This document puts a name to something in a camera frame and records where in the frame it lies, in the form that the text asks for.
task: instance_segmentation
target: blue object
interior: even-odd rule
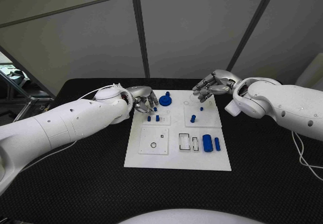
[[[192,123],[195,122],[195,118],[196,118],[196,116],[192,115],[192,118],[191,118],[191,122],[192,122]]]
[[[215,141],[215,148],[217,148],[217,151],[221,151],[220,138],[215,138],[214,141]]]
[[[212,138],[209,134],[204,135],[204,151],[208,153],[214,151]]]
[[[172,103],[172,98],[169,96],[162,96],[160,97],[160,105],[162,106],[169,106]]]

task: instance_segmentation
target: white board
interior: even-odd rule
[[[168,90],[155,90],[158,98],[165,95],[166,91]],[[166,120],[170,121],[169,125],[166,123],[163,126],[156,125],[153,123],[153,121],[156,122],[156,119],[153,120],[152,115],[134,111],[124,167],[231,171],[231,163],[221,128],[221,118],[214,97],[211,97],[205,101],[205,103],[199,103],[198,98],[192,97],[192,91],[172,90],[169,92],[172,97],[172,104],[169,106],[158,105],[158,112],[155,112],[155,115],[159,115],[160,118],[163,118],[163,116],[168,116]],[[196,115],[196,124],[194,123],[196,126],[189,126],[185,120],[188,118],[191,120],[194,113],[198,113],[198,111],[201,111],[201,113],[199,116]],[[158,133],[152,134],[149,138],[147,128],[156,129]],[[156,151],[156,148],[152,148],[152,151],[149,151],[149,145],[153,142],[162,140],[162,129],[168,129],[169,145],[168,147],[160,148],[156,154],[153,152]],[[198,152],[194,152],[194,150],[191,150],[189,152],[181,151],[181,133],[189,134],[192,149],[192,138],[198,138]],[[211,153],[204,151],[202,136],[205,134],[209,134],[212,136],[214,151]],[[217,151],[215,149],[215,137],[220,138],[221,151]]]

